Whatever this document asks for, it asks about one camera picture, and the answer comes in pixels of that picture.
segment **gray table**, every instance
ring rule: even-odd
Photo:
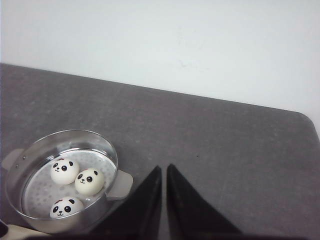
[[[66,129],[111,140],[133,189],[162,168],[160,239],[169,163],[246,233],[320,236],[320,143],[301,113],[2,64],[1,159]],[[25,225],[3,194],[1,217]]]

